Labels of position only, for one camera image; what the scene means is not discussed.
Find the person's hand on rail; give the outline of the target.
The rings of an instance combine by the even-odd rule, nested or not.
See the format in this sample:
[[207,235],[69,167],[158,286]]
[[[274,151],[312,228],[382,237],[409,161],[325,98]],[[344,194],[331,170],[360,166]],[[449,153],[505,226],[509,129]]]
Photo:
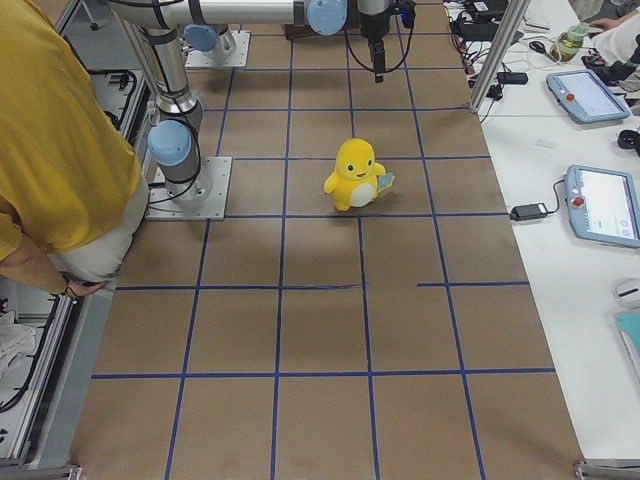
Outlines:
[[67,281],[66,287],[62,294],[72,299],[80,299],[93,295],[106,286],[105,282],[99,282],[96,284],[86,285],[84,282],[71,279]]

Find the second person's hand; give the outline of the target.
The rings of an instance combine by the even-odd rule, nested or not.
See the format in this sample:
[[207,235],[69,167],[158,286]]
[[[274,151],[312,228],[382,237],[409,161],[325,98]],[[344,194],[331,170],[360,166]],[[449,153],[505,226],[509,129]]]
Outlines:
[[599,32],[604,32],[615,28],[619,25],[619,23],[620,21],[618,19],[601,18],[591,21],[589,23],[589,26],[591,28],[597,29]]

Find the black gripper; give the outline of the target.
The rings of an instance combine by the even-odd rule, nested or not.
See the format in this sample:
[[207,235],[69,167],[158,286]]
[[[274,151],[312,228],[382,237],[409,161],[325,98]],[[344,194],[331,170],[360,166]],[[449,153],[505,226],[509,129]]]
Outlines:
[[386,71],[384,37],[390,31],[390,19],[399,16],[406,29],[415,24],[416,3],[411,0],[362,0],[359,2],[360,33],[368,41],[374,81],[382,83]]

